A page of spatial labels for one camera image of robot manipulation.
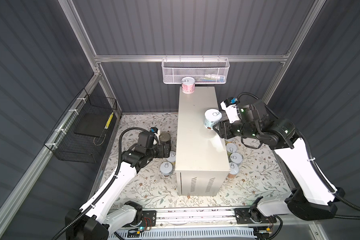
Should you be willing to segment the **teal labelled can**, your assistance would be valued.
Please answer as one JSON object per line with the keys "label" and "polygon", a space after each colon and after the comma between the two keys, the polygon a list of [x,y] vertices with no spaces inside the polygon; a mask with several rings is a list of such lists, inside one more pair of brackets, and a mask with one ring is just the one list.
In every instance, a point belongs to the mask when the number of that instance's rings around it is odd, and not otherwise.
{"label": "teal labelled can", "polygon": [[222,113],[217,109],[209,109],[205,112],[204,126],[211,130],[222,118]]}

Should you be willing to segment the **light blue labelled can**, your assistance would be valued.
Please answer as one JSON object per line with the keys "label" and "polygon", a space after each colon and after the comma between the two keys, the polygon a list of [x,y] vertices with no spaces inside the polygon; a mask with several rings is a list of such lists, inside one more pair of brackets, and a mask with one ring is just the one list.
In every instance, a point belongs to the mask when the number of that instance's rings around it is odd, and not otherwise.
{"label": "light blue labelled can", "polygon": [[160,172],[164,177],[169,177],[174,170],[174,166],[170,162],[163,162],[160,165]]}

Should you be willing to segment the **pink labelled can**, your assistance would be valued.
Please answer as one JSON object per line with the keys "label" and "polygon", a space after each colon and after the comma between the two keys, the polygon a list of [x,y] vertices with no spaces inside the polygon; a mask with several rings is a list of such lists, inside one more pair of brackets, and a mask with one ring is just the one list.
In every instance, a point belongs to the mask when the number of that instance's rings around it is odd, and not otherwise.
{"label": "pink labelled can", "polygon": [[195,91],[195,79],[185,77],[182,79],[182,92],[184,94],[192,94]]}

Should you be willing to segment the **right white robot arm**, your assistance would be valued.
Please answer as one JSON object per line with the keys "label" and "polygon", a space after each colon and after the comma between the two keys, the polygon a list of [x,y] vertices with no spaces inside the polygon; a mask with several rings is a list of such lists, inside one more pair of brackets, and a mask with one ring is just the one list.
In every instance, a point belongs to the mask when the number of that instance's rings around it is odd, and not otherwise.
{"label": "right white robot arm", "polygon": [[258,197],[246,215],[254,223],[267,217],[294,215],[301,220],[360,220],[360,207],[344,198],[323,174],[312,155],[308,139],[287,120],[279,118],[261,99],[241,102],[241,94],[221,102],[228,119],[213,126],[222,139],[256,139],[281,158],[298,186],[278,197]]}

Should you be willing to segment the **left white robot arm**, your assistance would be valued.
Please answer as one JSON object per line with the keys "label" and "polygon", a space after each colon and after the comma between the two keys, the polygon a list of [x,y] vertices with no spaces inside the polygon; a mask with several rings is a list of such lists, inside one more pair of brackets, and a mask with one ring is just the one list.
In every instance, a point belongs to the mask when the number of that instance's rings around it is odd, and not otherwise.
{"label": "left white robot arm", "polygon": [[145,217],[143,207],[127,201],[120,209],[110,213],[110,209],[131,180],[154,159],[170,156],[172,148],[169,133],[152,127],[149,130],[137,128],[140,133],[137,143],[123,150],[123,137],[134,127],[124,130],[119,137],[119,159],[115,170],[99,190],[78,210],[70,210],[65,217],[65,226],[53,239],[62,235],[67,240],[106,240],[110,234],[122,237],[118,230],[124,226],[132,227],[128,237],[139,236],[150,229],[153,217]]}

